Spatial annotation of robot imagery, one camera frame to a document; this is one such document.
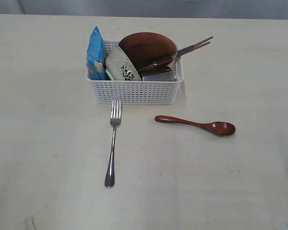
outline fork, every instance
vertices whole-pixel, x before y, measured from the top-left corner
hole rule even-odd
[[[115,137],[116,137],[116,129],[121,123],[121,110],[122,105],[120,100],[113,100],[112,102],[112,110],[111,110],[111,118],[110,124],[113,127],[113,135],[112,135],[112,145],[111,145],[111,154],[108,164],[108,170],[105,178],[105,187],[111,188],[115,184],[115,174],[114,174],[114,148],[115,148]]]

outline white plastic basket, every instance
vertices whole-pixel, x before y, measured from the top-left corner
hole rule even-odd
[[[117,40],[104,42],[107,54],[119,43]],[[111,104],[115,99],[120,99],[123,104],[172,104],[183,81],[181,59],[174,60],[169,66],[174,81],[97,81],[89,79],[87,72],[86,77],[101,104]]]

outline brown bowl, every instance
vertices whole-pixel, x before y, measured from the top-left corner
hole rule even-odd
[[[136,69],[177,51],[175,43],[168,37],[151,32],[131,34],[123,38],[119,46]],[[167,66],[170,63],[171,61],[161,66]]]

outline table surface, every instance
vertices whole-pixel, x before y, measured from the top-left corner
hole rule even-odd
[[[126,105],[104,187],[110,106],[88,39],[151,31],[181,47],[172,105]],[[228,121],[237,131],[154,121]],[[288,21],[0,15],[0,230],[274,230],[288,226]]]

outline wooden spoon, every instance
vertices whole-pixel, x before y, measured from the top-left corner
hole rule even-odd
[[[207,129],[210,132],[213,132],[220,136],[230,136],[235,133],[236,127],[228,122],[212,122],[208,124],[201,124],[192,121],[183,120],[173,116],[156,116],[155,121],[158,122],[174,122],[174,123],[183,123],[192,126],[198,126],[204,129]]]

